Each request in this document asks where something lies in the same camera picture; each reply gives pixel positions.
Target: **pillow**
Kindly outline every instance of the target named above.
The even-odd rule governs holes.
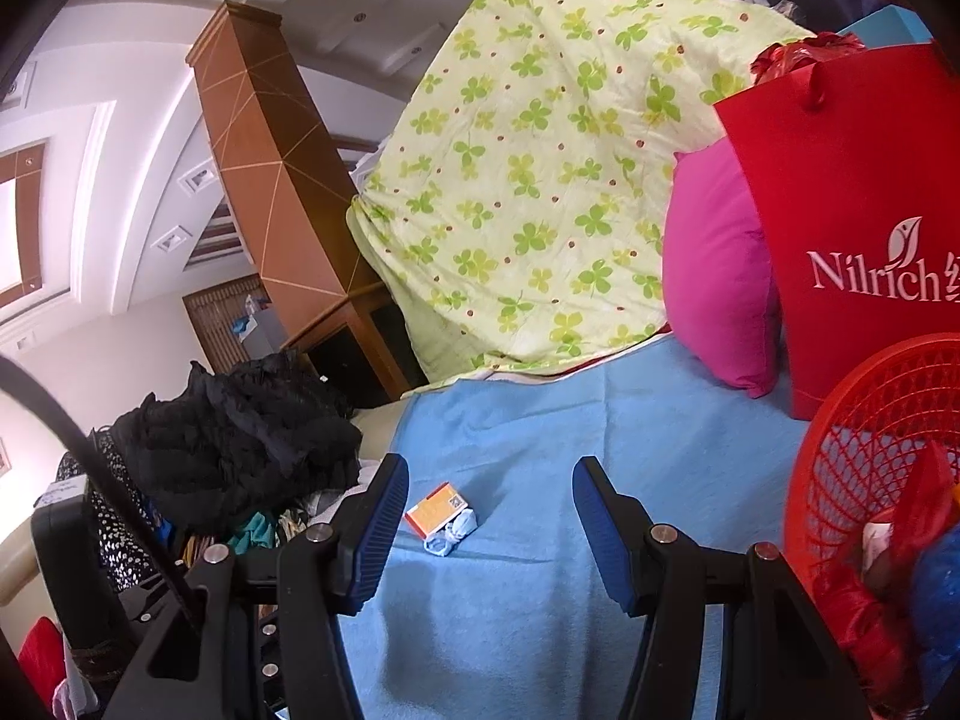
[[[730,140],[678,154],[664,230],[664,303],[677,338],[751,397],[776,384],[779,300],[757,207]]]

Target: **brown wooden pillar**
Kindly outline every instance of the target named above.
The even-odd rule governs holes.
[[[416,382],[371,317],[390,306],[390,295],[347,229],[356,189],[280,33],[280,16],[225,1],[186,61],[224,191],[290,346],[307,351],[334,335],[338,348],[355,341],[397,398]]]

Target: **silver screw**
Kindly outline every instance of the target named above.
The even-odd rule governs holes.
[[[677,540],[677,529],[673,525],[654,525],[650,535],[658,544],[672,544]]]
[[[227,560],[229,554],[230,548],[227,544],[210,544],[203,551],[203,559],[207,562],[218,563]]]
[[[754,552],[760,560],[776,560],[779,557],[779,547],[771,541],[760,541],[754,544]]]
[[[330,536],[333,536],[333,528],[325,522],[320,522],[318,525],[311,525],[306,529],[306,541],[313,541],[315,544],[326,541]]]

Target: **clover print fabric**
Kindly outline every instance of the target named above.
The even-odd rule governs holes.
[[[430,381],[656,332],[674,153],[808,34],[734,0],[475,0],[347,214]]]

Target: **blue blanket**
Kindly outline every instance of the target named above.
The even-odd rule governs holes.
[[[394,442],[410,503],[450,481],[480,527],[433,557],[401,524],[376,598],[343,622],[366,717],[616,717],[642,620],[603,590],[573,464],[596,455],[618,491],[701,544],[779,542],[806,427],[787,399],[785,378],[760,400],[718,384],[671,337],[553,384],[420,395]],[[698,720],[714,717],[720,613],[707,615]]]

